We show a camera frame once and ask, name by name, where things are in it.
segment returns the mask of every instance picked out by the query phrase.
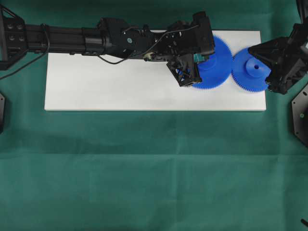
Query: hexagonal mount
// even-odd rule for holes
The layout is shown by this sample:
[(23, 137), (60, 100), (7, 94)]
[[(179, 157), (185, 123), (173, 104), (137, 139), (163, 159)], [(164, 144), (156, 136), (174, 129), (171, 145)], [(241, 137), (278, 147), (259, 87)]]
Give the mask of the hexagonal mount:
[(308, 147), (308, 85), (292, 100), (294, 134)]

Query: green tablecloth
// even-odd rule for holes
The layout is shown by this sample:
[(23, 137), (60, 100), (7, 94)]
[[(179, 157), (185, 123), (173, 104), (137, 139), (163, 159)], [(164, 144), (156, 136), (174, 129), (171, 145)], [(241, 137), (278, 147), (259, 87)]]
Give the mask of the green tablecloth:
[[(27, 24), (70, 27), (104, 16), (159, 29), (206, 10), (213, 29), (261, 30), (262, 41), (299, 22), (295, 0), (1, 3)], [(308, 150), (290, 110), (307, 78), (267, 92), (258, 113), (45, 112), (46, 64), (0, 82), (0, 230), (307, 230)]]

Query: black metal bracket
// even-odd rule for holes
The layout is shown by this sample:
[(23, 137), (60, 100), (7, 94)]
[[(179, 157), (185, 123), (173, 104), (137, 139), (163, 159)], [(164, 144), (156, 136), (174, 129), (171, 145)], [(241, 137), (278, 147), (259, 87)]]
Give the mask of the black metal bracket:
[(308, 147), (308, 85), (292, 100), (295, 135)]
[(0, 46), (2, 52), (0, 70), (9, 69), (22, 59), (28, 50), (24, 20), (2, 5), (0, 5)]
[(0, 93), (0, 133), (3, 132), (3, 126), (4, 126), (4, 107), (5, 107), (5, 98)]

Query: screw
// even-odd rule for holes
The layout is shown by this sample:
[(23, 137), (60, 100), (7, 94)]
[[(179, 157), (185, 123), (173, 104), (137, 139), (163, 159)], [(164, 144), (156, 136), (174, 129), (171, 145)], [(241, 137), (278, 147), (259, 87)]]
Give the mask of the screw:
[(15, 40), (15, 36), (14, 35), (10, 35), (9, 36), (9, 40), (14, 41)]

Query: gear teeth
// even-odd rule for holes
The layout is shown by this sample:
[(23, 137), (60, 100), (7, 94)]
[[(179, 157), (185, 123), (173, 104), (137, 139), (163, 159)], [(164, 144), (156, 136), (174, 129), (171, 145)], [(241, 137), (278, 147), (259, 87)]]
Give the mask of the gear teeth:
[(194, 84), (193, 87), (209, 90), (223, 84), (231, 74), (232, 52), (227, 43), (218, 36), (214, 36), (216, 48), (216, 63), (209, 69), (202, 69), (202, 64), (198, 65), (199, 73), (203, 79), (202, 83)]

